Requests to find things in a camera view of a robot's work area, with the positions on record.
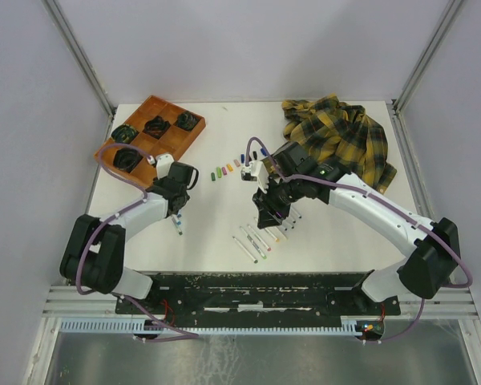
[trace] orange tray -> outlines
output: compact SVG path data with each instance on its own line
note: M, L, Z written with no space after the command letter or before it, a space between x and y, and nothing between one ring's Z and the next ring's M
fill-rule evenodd
M144 100L144 103L141 104L125 121L125 124L130 124L138 132L137 136L130 144L143 149L153 156L169 152L175 160L178 160L187 151L194 139L197 138L205 128L205 118L194 112L191 113L198 118L198 123L190 132L176 126L176 119L181 113L186 111L187 110L178 107L175 104L159 99L153 95L150 96ZM156 139L143 132L146 122L152 120L156 116L162 117L171 124L169 129L160 137L160 139ZM103 147L113 144L114 142L115 141L112 138L107 139L102 147L100 147L95 153L95 159L98 161L98 153ZM132 180L144 188L150 187L153 184L153 179L157 176L156 169L146 160L141 160L131 172L117 169L114 167L113 161L115 154L119 150L120 148L110 148L105 151L103 154L103 162L105 165L118 175L121 175L128 180Z

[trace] yellow and black plaid fabric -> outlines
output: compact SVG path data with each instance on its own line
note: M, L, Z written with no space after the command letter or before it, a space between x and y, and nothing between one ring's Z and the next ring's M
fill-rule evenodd
M383 127L364 107L339 102L336 95L316 102L286 100L281 106L290 120L284 130L287 140L298 142L319 163L333 157L372 188L386 191L397 170L386 162Z

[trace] black mounting base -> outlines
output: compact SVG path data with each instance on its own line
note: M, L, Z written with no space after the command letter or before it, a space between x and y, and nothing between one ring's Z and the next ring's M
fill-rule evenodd
M339 327L342 315L379 316L382 306L360 310L351 288L364 274L157 274L156 292L140 301L164 314L163 300L178 327ZM384 301L386 315L400 315L397 297ZM257 311L256 307L278 311ZM141 314L118 301L117 314Z

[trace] table surface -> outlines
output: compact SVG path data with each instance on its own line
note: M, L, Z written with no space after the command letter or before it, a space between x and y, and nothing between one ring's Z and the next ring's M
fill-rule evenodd
M389 162L398 170L386 196L404 208L414 210L390 116L383 101L348 102L361 104L367 114L386 132ZM392 244L376 231L334 207L317 200L302 199L295 204L303 218L286 232L287 241L275 243L266 260L254 264L234 243L232 235L251 249L239 229L250 223L257 209L252 195L254 182L241 180L233 160L245 151L248 139L258 136L273 152L284 142L285 118L278 102L181 103L181 107L203 116L207 126L186 151L181 162L200 170L191 200L182 210L179 236L169 219L158 221L134 236L125 246L125 265L145 272L359 272L380 269L402 258ZM119 126L138 107L119 105L112 128ZM230 163L235 169L212 182L210 173ZM100 216L136 199L139 191L100 170L89 213Z

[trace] wall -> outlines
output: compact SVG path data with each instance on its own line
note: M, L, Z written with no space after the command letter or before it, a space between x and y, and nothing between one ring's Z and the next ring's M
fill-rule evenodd
M21 382L106 125L42 3L0 1L0 385Z
M390 99L447 0L59 0L113 103Z
M404 117L435 213L459 226L481 316L481 0L464 6Z

